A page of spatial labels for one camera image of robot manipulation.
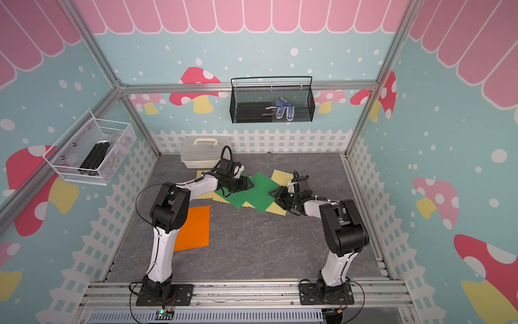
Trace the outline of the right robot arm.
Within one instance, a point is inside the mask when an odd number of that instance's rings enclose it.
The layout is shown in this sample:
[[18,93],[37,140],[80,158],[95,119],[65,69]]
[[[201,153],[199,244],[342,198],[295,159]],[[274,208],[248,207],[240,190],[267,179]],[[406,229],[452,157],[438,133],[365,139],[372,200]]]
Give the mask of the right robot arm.
[[315,282],[299,282],[300,303],[349,306],[354,300],[352,280],[347,273],[352,261],[369,245],[370,235],[353,200],[334,201],[317,196],[310,190],[308,178],[294,171],[286,186],[269,193],[283,210],[321,220],[329,254]]

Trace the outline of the orange paper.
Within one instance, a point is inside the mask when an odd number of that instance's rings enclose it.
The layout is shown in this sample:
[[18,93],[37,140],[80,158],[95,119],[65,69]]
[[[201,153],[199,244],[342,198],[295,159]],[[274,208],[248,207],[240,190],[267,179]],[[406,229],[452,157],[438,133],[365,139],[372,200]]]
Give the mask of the orange paper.
[[207,247],[210,236],[210,207],[189,208],[188,218],[179,231],[174,251]]

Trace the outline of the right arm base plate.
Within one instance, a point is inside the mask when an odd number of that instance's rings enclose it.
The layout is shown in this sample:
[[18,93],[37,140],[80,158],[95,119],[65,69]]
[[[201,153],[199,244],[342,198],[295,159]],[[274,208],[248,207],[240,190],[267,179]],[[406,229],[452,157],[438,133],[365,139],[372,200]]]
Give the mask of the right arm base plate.
[[352,287],[342,284],[335,287],[326,286],[320,280],[312,283],[303,280],[298,284],[301,305],[354,305]]

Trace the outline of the large green paper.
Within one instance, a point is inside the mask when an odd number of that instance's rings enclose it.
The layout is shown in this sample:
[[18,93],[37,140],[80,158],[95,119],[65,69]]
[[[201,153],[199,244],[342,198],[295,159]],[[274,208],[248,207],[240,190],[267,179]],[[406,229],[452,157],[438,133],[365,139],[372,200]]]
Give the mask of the large green paper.
[[275,202],[275,198],[270,193],[280,186],[261,172],[252,176],[251,181],[254,184],[254,188],[251,189],[247,201],[257,211],[265,213],[267,208]]

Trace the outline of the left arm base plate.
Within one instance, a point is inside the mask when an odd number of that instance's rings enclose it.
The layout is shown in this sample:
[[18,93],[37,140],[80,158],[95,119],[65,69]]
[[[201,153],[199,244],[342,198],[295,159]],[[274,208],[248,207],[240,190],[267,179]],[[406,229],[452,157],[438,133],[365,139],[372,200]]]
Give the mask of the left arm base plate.
[[193,289],[191,284],[173,284],[162,289],[160,296],[155,296],[147,288],[142,288],[136,306],[190,306]]

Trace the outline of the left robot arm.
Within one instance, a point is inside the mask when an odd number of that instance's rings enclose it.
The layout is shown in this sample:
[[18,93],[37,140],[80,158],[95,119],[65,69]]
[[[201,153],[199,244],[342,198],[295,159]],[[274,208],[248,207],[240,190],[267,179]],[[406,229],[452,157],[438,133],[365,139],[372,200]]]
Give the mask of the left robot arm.
[[172,284],[171,261],[179,231],[188,219],[190,201],[217,190],[230,196],[253,189],[254,184],[242,174],[243,171],[244,166],[233,160],[232,150],[226,145],[216,165],[200,177],[187,182],[156,185],[159,191],[148,222],[155,231],[151,262],[140,282],[140,291],[134,291],[137,283],[129,285],[130,295],[138,296],[137,306],[160,306],[163,314],[169,305],[178,302],[183,292]]

